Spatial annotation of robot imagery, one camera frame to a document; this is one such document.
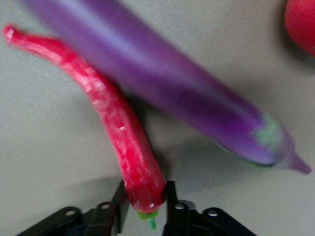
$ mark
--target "red tomato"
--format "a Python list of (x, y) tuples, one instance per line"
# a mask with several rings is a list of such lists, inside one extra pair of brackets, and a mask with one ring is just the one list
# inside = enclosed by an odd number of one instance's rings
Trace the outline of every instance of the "red tomato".
[(315, 0), (288, 0), (284, 22), (293, 41), (315, 56)]

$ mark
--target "eggplant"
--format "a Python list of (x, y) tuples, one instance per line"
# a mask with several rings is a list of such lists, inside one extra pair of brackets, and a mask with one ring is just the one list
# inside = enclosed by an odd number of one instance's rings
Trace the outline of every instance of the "eggplant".
[(288, 132), (117, 0), (20, 0), (95, 68), (244, 159), (310, 173)]

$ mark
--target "chili pepper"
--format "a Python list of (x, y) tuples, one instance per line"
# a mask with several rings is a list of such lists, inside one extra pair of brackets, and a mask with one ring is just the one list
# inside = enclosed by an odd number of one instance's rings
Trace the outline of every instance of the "chili pepper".
[(2, 34), (10, 46), (60, 67), (83, 90), (114, 146), (130, 203), (141, 213), (156, 211), (165, 200), (165, 183), (147, 136), (119, 87), (59, 39), (27, 34), (12, 25)]

